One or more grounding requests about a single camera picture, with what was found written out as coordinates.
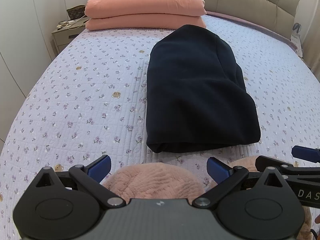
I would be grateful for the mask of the dark navy striped jacket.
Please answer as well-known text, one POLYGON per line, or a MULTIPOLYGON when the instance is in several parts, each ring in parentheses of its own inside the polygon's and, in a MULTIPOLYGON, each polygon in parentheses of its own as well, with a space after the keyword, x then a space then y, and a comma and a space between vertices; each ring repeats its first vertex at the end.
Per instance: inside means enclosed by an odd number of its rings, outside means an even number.
POLYGON ((153 47, 147 72, 147 146, 187 153, 256 143, 254 100, 231 47, 184 25, 153 47))

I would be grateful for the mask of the pink fluffy trousers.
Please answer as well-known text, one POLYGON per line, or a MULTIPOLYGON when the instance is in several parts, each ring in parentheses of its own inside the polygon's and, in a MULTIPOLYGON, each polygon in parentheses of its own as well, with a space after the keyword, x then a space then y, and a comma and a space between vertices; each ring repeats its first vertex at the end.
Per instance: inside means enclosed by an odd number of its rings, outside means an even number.
POLYGON ((209 191, 190 171, 164 163, 122 167, 103 185, 124 200, 125 222, 139 213, 143 224, 183 238, 307 239, 310 213, 276 168, 256 169, 257 157, 232 162, 233 174, 209 191))

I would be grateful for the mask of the lilac floral quilted bedspread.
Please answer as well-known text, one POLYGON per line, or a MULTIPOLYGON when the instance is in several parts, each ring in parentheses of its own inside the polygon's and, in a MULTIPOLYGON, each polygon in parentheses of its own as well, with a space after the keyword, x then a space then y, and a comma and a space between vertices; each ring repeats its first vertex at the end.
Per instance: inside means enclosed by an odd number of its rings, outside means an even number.
POLYGON ((1 152, 1 239, 19 239, 13 209, 42 167, 66 171, 106 154, 112 170, 162 162, 185 168, 208 188, 211 156, 230 163, 268 155, 299 166, 293 146, 319 147, 319 81, 284 42, 213 16, 206 27, 226 41, 254 99, 261 139, 197 153, 155 154, 146 146, 147 67, 163 29, 83 31, 30 91, 1 152))

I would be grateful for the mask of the white paper bag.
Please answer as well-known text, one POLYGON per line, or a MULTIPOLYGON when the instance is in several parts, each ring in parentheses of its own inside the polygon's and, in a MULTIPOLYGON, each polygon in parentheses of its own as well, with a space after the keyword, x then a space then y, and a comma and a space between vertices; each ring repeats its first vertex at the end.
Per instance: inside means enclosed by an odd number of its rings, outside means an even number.
POLYGON ((299 34, 301 28, 302 26, 299 23, 295 23, 292 27, 291 33, 291 42, 296 46, 295 52, 300 58, 303 57, 302 42, 299 34))

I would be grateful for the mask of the beige bedside table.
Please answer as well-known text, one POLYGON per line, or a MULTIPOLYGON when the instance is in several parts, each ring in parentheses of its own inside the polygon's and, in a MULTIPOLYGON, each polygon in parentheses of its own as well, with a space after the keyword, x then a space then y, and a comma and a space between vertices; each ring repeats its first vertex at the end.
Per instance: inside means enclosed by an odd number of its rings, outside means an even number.
POLYGON ((57 56, 85 29, 88 17, 83 17, 67 24, 62 24, 52 32, 54 53, 57 56))

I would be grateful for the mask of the brown patterned bag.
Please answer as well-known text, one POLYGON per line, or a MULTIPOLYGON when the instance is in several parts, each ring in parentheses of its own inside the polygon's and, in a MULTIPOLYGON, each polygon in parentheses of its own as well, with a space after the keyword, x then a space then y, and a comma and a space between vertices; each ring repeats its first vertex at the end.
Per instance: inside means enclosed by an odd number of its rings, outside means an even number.
POLYGON ((85 16, 85 5, 77 5, 67 9, 70 20, 76 20, 85 16))

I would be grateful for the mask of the white wardrobe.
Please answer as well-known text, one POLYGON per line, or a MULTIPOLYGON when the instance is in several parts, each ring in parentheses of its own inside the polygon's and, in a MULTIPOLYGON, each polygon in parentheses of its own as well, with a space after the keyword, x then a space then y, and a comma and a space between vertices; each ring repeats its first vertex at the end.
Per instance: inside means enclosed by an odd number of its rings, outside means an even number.
POLYGON ((52 31, 87 0, 1 0, 1 143, 25 98, 55 59, 52 31))

